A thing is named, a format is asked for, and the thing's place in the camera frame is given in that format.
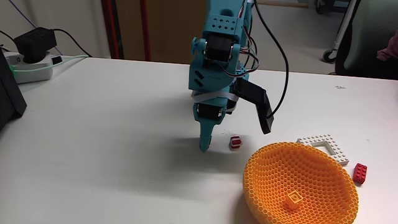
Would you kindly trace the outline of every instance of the orange bowl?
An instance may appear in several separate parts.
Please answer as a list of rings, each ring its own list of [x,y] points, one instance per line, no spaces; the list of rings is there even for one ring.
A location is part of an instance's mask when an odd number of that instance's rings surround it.
[[[300,143],[260,148],[243,175],[244,197],[260,223],[353,223],[358,194],[347,171]]]

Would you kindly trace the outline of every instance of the red lego brick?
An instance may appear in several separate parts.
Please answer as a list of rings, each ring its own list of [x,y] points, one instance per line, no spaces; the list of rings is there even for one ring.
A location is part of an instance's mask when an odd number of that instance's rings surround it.
[[[232,136],[231,140],[229,141],[229,146],[231,146],[231,150],[237,150],[241,147],[242,140],[239,136]]]
[[[353,181],[363,184],[366,178],[366,171],[368,171],[368,167],[362,164],[357,164],[354,169]]]

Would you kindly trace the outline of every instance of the white table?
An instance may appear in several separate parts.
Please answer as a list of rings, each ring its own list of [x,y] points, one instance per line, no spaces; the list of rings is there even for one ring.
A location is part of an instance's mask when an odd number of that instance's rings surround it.
[[[274,107],[284,78],[258,71],[251,81]],[[239,100],[206,153],[188,65],[88,58],[20,88],[26,112],[0,133],[0,223],[255,223],[241,186],[250,155],[325,133],[344,147],[350,175],[357,162],[369,167],[355,223],[396,222],[398,82],[291,73],[270,134]],[[232,134],[244,141],[238,152]]]

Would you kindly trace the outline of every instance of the robotic arm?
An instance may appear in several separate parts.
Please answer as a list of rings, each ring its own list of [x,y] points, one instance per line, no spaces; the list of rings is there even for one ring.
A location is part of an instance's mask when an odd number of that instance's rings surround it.
[[[189,71],[189,89],[193,90],[193,114],[200,123],[200,149],[206,152],[214,125],[225,114],[232,114],[236,102],[243,98],[257,108],[262,132],[271,131],[274,120],[267,93],[249,82],[249,72],[239,61],[239,54],[251,42],[251,0],[207,0],[207,17],[202,38],[192,41],[193,62]]]

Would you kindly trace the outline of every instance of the chair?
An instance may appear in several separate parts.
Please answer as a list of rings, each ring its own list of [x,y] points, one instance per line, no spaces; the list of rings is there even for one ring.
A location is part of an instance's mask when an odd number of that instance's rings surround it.
[[[385,49],[398,30],[398,1],[358,0],[337,51],[337,75],[397,79],[395,71],[379,71],[377,51]]]

